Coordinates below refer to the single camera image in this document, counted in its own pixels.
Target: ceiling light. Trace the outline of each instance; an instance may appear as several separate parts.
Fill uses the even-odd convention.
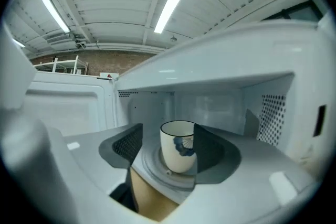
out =
[[[160,70],[159,73],[171,73],[175,72],[175,70]]]
[[[12,38],[12,40],[14,41],[14,43],[18,44],[20,47],[24,48],[25,45],[23,45],[21,42],[15,40],[14,38]]]
[[[52,17],[55,19],[55,21],[58,23],[58,25],[60,26],[60,28],[62,28],[62,30],[65,33],[70,32],[69,27],[65,24],[65,22],[63,21],[63,19],[61,18],[61,16],[57,12],[57,10],[56,10],[53,2],[51,0],[42,0],[42,2],[46,6],[46,8],[48,9],[48,11],[50,12],[50,14],[52,15]]]
[[[163,11],[160,15],[159,21],[157,22],[156,28],[154,30],[155,33],[161,34],[164,27],[166,26],[170,16],[175,10],[177,4],[180,0],[167,0],[167,3],[164,5]]]

